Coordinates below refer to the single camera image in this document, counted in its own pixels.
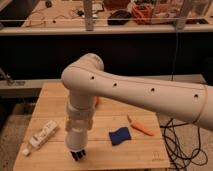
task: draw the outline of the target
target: black cable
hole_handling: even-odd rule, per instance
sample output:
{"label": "black cable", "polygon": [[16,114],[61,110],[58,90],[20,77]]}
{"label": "black cable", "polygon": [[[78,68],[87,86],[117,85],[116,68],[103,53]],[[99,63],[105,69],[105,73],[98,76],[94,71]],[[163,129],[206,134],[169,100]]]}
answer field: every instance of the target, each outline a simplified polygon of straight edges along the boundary
{"label": "black cable", "polygon": [[[197,166],[203,166],[208,163],[208,156],[203,149],[201,149],[201,137],[200,137],[200,128],[197,129],[197,137],[198,137],[198,147],[194,148],[191,154],[187,155],[183,149],[181,148],[179,138],[175,132],[175,127],[184,126],[187,123],[183,124],[173,124],[173,119],[170,119],[165,126],[161,126],[163,130],[163,137],[166,144],[167,153],[169,155],[171,164],[173,167],[169,168],[169,170],[186,170],[190,164],[194,164]],[[194,159],[199,155],[204,155],[204,160],[200,163],[195,162]]]}

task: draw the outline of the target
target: orange object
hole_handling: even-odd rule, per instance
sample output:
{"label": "orange object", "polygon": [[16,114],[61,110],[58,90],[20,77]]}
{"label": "orange object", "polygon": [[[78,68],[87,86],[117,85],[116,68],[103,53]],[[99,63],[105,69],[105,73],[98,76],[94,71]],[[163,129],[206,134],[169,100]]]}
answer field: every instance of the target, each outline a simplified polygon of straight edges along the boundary
{"label": "orange object", "polygon": [[137,121],[132,121],[130,119],[129,115],[127,115],[127,119],[132,128],[137,129],[138,131],[141,131],[146,135],[154,136],[154,133],[152,131],[150,131],[149,129],[147,129],[146,127],[144,127],[141,123],[139,123]]}
{"label": "orange object", "polygon": [[98,96],[94,96],[94,104],[95,104],[95,107],[98,106],[98,103],[99,103],[99,97],[98,97]]}
{"label": "orange object", "polygon": [[132,17],[137,24],[150,24],[152,8],[150,6],[140,7],[135,3],[132,6]]}

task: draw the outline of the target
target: wooden table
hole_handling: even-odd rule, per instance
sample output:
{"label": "wooden table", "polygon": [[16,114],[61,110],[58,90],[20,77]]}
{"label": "wooden table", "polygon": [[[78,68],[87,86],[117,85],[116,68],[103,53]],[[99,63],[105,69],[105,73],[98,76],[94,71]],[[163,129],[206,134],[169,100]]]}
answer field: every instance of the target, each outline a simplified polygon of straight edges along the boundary
{"label": "wooden table", "polygon": [[[167,168],[169,159],[161,136],[158,120],[153,112],[100,98],[94,115],[93,129],[89,131],[87,155],[75,162],[64,144],[66,132],[65,106],[68,91],[59,83],[45,83],[41,90],[29,127],[14,165],[14,171],[48,170],[110,170]],[[126,118],[139,120],[154,132],[150,137],[132,129]],[[29,157],[22,155],[27,140],[50,119],[59,124],[59,130],[41,149]],[[129,128],[132,140],[112,146],[108,132],[120,127]]]}
{"label": "wooden table", "polygon": [[[33,12],[29,15],[27,20],[23,23],[22,27],[68,27],[68,28],[79,28],[85,27],[85,21],[82,17],[78,16],[77,10],[83,11],[83,1],[61,1],[61,0],[52,0],[52,7],[46,8],[45,1],[40,1]],[[102,3],[101,0],[93,1],[96,3]],[[213,4],[211,4],[206,16],[204,17],[209,24],[213,24],[213,19],[210,17],[212,13]],[[94,19],[94,26],[97,27],[109,27],[107,24],[107,18],[114,11],[108,11],[106,8],[104,12],[98,13],[98,18]],[[140,26],[133,20],[128,21],[122,27],[137,27]]]}

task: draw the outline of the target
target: blue object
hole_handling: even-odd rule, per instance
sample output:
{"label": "blue object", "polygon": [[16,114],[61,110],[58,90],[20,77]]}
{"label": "blue object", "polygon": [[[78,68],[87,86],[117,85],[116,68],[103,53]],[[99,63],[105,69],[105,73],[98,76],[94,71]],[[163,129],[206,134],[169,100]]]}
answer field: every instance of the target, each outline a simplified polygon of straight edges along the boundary
{"label": "blue object", "polygon": [[112,145],[118,145],[125,140],[131,140],[129,129],[127,127],[121,127],[115,132],[109,132],[109,137]]}

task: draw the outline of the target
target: gray floor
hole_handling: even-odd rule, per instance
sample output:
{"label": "gray floor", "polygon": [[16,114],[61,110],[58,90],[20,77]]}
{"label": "gray floor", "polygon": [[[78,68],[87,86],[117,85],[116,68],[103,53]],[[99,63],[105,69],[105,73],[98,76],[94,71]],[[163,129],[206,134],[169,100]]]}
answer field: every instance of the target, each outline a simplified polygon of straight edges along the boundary
{"label": "gray floor", "polygon": [[[8,118],[1,135],[0,135],[0,171],[11,171],[18,153],[21,141],[26,128],[29,124],[31,115],[20,115],[13,113]],[[160,124],[166,123],[169,119],[164,115],[158,115]],[[192,149],[197,146],[197,127],[192,125],[177,128],[177,134],[180,137],[181,145],[186,153],[191,153]],[[201,130],[202,149],[208,155],[208,163],[199,167],[191,164],[189,171],[211,171],[213,170],[213,134],[212,132]],[[196,158],[196,162],[202,161],[204,156],[201,154]]]}

